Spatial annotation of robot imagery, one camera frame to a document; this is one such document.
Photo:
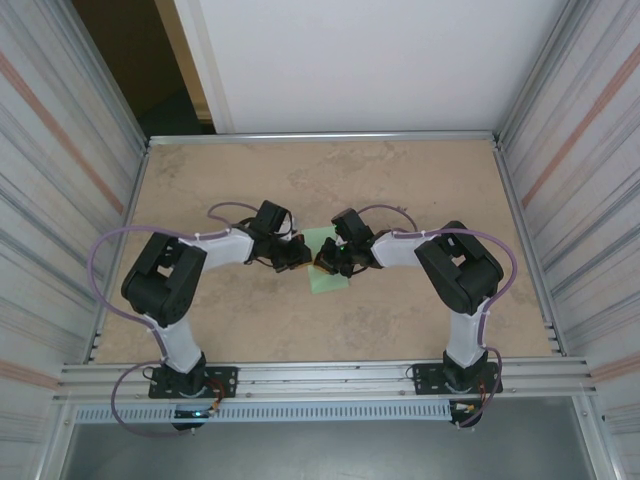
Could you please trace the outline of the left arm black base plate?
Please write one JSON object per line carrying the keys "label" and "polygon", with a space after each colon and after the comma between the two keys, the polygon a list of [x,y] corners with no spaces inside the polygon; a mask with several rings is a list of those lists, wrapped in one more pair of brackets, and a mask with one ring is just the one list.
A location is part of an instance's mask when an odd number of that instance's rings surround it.
{"label": "left arm black base plate", "polygon": [[218,399],[234,398],[238,383],[237,367],[200,366],[189,373],[169,367],[148,367],[143,371],[150,381],[151,399]]}

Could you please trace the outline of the light green paper sheet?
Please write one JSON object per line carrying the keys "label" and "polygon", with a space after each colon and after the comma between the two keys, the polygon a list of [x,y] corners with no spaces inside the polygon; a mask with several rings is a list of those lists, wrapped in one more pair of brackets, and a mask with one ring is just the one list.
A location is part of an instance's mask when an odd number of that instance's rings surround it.
{"label": "light green paper sheet", "polygon": [[[311,250],[312,257],[315,257],[327,238],[335,240],[337,238],[332,226],[309,228],[302,231],[305,244]],[[316,268],[313,264],[307,267],[312,294],[327,293],[349,287],[347,278],[341,275],[330,275],[325,271]]]}

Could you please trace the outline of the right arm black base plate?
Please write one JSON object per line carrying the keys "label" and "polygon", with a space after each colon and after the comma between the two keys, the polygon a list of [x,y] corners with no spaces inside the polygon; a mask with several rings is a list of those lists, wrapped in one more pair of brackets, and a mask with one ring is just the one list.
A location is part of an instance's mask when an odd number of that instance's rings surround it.
{"label": "right arm black base plate", "polygon": [[456,364],[414,364],[410,367],[409,378],[417,395],[478,395],[489,394],[493,389],[497,393],[504,390],[495,362],[468,369],[461,369]]}

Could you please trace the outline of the aluminium table side rail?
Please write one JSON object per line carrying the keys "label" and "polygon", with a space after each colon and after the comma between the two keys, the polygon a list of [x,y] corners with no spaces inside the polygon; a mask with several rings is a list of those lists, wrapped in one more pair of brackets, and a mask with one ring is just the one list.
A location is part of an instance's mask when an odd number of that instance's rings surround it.
{"label": "aluminium table side rail", "polygon": [[549,330],[552,334],[549,340],[551,344],[551,351],[555,356],[566,357],[567,351],[564,345],[563,334],[557,326],[556,308],[553,304],[550,291],[546,285],[541,263],[534,248],[532,236],[524,215],[524,207],[517,197],[515,187],[507,167],[503,146],[498,140],[493,140],[492,150],[511,215],[516,226],[529,277],[531,278],[539,309],[541,311],[542,320],[545,325],[545,329]]}
{"label": "aluminium table side rail", "polygon": [[[150,143],[147,142],[145,145],[144,155],[142,156],[141,164],[139,166],[139,169],[133,184],[133,190],[132,190],[130,201],[126,210],[126,215],[123,220],[124,226],[130,225],[135,215],[136,206],[138,203],[140,191],[142,188],[142,184],[144,182],[144,176],[145,176],[148,162],[149,162],[150,150],[151,150]],[[119,272],[120,263],[122,260],[126,241],[127,241],[127,235],[120,234],[117,238],[117,242],[114,244],[115,250],[113,255],[113,263],[109,270],[108,276],[103,281],[102,294],[105,296],[107,300],[111,299],[112,294],[114,292],[114,288],[116,286],[117,275]],[[98,303],[93,335],[91,337],[91,340],[89,342],[89,345],[87,347],[86,354],[85,354],[86,364],[90,364],[95,361],[96,351],[100,345],[101,337],[104,330],[104,324],[106,322],[106,318],[108,315],[109,315],[109,310],[101,303]]]}

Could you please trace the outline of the aluminium table end rail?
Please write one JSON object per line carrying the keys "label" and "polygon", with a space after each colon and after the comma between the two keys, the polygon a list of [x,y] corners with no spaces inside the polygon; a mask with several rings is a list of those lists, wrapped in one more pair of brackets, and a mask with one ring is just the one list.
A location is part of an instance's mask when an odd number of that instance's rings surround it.
{"label": "aluminium table end rail", "polygon": [[398,132],[256,133],[219,135],[151,136],[149,146],[235,145],[274,143],[335,143],[366,141],[493,141],[494,133],[484,130],[431,130]]}

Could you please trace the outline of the wide aluminium mounting rail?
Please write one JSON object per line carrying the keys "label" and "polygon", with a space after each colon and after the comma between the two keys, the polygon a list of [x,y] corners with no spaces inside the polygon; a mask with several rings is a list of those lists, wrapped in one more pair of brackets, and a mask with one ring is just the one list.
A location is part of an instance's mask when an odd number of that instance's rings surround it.
{"label": "wide aluminium mounting rail", "polygon": [[[415,395],[407,361],[240,363],[235,402],[390,400]],[[125,364],[70,365],[56,404],[106,403]],[[591,396],[595,382],[582,358],[506,358],[504,398]]]}

